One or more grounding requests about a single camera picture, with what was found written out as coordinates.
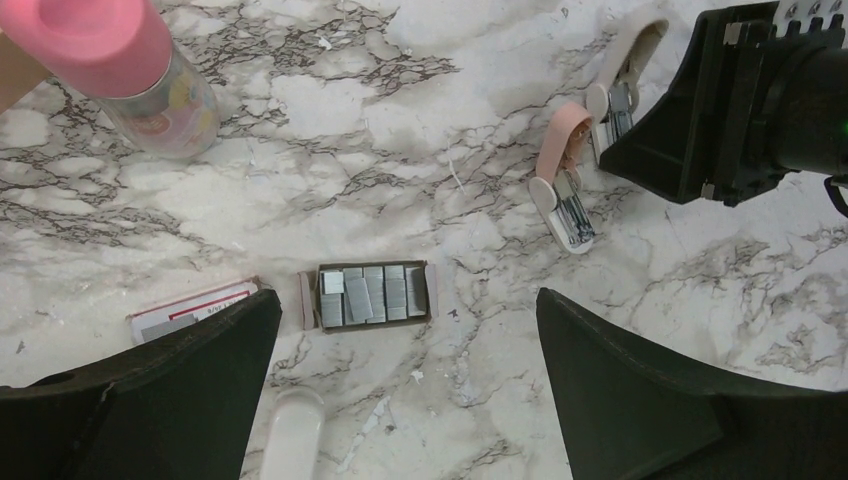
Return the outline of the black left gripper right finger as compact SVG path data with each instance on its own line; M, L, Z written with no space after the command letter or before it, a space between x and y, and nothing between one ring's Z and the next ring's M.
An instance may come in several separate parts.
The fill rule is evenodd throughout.
M843 479L847 395L694 360L551 290L537 326L576 479Z

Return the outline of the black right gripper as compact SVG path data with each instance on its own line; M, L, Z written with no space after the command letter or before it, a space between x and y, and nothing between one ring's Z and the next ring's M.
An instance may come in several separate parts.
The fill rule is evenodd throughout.
M677 204L706 181L703 197L726 206L812 172L846 206L846 39L844 1L702 12L668 90L600 169Z

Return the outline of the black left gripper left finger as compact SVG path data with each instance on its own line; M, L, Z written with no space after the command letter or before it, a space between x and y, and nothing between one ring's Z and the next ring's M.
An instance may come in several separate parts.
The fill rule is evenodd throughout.
M106 359L1 390L5 479L236 479L281 320L260 290Z

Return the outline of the red staple box sleeve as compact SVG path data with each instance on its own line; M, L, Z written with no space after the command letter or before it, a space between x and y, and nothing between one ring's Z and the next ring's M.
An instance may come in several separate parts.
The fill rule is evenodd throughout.
M260 288L255 277L170 300L127 317L134 345L151 342L191 326L233 305Z

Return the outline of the long white stapler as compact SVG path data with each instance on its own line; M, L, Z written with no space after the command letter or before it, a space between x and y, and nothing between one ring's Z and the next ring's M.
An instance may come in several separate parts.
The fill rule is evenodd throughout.
M313 390L282 392L272 409L259 478L314 478L325 422L325 403Z

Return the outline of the staple box tray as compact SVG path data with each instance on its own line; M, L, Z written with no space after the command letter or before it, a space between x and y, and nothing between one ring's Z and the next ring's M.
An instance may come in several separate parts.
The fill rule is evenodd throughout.
M306 330L393 327L439 315L437 270L424 260L322 264L300 272L298 282Z

